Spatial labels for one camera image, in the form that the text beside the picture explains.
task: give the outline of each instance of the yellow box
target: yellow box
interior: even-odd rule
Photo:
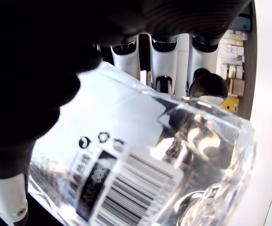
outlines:
[[[235,45],[244,46],[244,42],[243,42],[243,40],[235,40]]]
[[[222,42],[222,44],[229,44],[229,40],[228,39],[222,39],[221,42]]]
[[[235,45],[236,40],[235,39],[228,39],[228,43],[231,44],[231,45]]]
[[[233,113],[237,113],[239,109],[239,99],[233,98],[233,97],[228,97],[222,104],[221,106]]]

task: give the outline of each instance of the black joint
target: black joint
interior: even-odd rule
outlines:
[[[203,45],[207,45],[207,46],[215,46],[215,45],[219,44],[221,38],[222,37],[217,38],[217,39],[205,38],[203,36],[195,36],[195,37],[193,37],[193,39],[196,42],[199,42],[199,43],[201,43]]]
[[[132,44],[136,41],[137,36],[126,36],[121,42],[122,45]]]
[[[152,47],[158,51],[158,52],[162,52],[162,53],[168,53],[173,51],[176,47],[177,47],[177,39],[173,42],[164,42],[164,40],[159,41],[160,39],[155,39],[155,36],[152,36],[152,42],[151,45]]]
[[[137,40],[130,42],[128,44],[121,44],[117,46],[113,46],[113,51],[117,55],[128,55],[136,51],[137,48]]]
[[[160,93],[168,93],[168,86],[172,84],[172,78],[168,76],[157,77],[157,84],[160,84]]]
[[[204,53],[212,53],[217,50],[219,44],[215,45],[206,45],[201,42],[196,41],[195,38],[192,39],[192,45],[197,50],[204,52]]]
[[[178,40],[178,35],[174,36],[162,36],[162,35],[152,35],[151,36],[153,40],[161,43],[173,43]]]
[[[29,215],[29,210],[27,210],[26,215],[24,216],[23,219],[13,223],[14,226],[25,226],[28,220],[28,215]]]
[[[223,100],[227,98],[228,87],[221,76],[199,68],[195,71],[194,78],[189,88],[189,97],[212,96]]]

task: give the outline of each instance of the clear plastic bottle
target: clear plastic bottle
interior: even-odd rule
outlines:
[[[249,121],[108,63],[35,145],[29,193],[64,225],[219,226],[255,158]]]

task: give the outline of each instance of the recycling symbol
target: recycling symbol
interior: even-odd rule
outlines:
[[[125,142],[121,139],[114,138],[113,148],[118,152],[122,152],[124,149]]]
[[[98,140],[100,143],[105,143],[110,138],[110,135],[108,132],[100,132],[98,134]]]
[[[81,137],[79,140],[79,147],[85,149],[90,145],[90,142],[91,140],[88,137]]]

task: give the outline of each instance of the barcode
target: barcode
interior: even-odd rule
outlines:
[[[108,191],[95,221],[100,226],[137,226],[173,175],[130,154]]]

